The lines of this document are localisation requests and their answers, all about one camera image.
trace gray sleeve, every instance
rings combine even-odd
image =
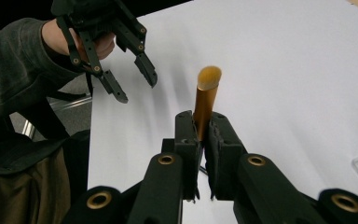
[[[0,30],[0,118],[40,101],[81,75],[49,58],[41,37],[44,23],[27,18]]]

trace person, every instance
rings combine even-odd
[[[83,60],[79,37],[72,31]],[[100,60],[115,35],[94,40]],[[55,20],[22,18],[0,29],[0,120],[46,99],[83,74],[69,62],[67,42]],[[87,190],[90,131],[33,142],[0,125],[0,223],[61,223]]]

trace wearable robotic hand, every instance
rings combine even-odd
[[[126,104],[128,98],[110,70],[103,71],[92,40],[107,32],[113,32],[117,45],[135,56],[135,64],[153,88],[158,75],[155,67],[145,54],[146,28],[136,20],[120,0],[55,0],[51,13],[57,17],[57,23],[68,42],[71,63],[86,74],[100,79],[106,91]],[[89,63],[81,60],[76,44],[69,29],[73,28],[80,36],[86,49]]]

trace white table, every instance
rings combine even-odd
[[[120,191],[144,178],[174,117],[194,110],[197,75],[223,75],[213,111],[252,153],[275,162],[298,190],[358,195],[358,7],[345,0],[195,0],[139,18],[158,84],[116,48],[102,61],[127,93],[122,104],[94,80],[89,188]],[[236,223],[231,202],[184,202],[183,223]]]

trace hand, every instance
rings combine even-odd
[[[88,62],[89,59],[87,58],[80,36],[78,36],[72,28],[70,29],[70,32],[75,40],[81,59]],[[62,55],[69,55],[68,43],[55,19],[48,21],[43,25],[42,38],[49,47],[47,50],[52,50],[53,52]],[[106,58],[113,51],[113,48],[115,47],[114,38],[115,34],[109,33],[94,40],[95,51],[100,60]]]

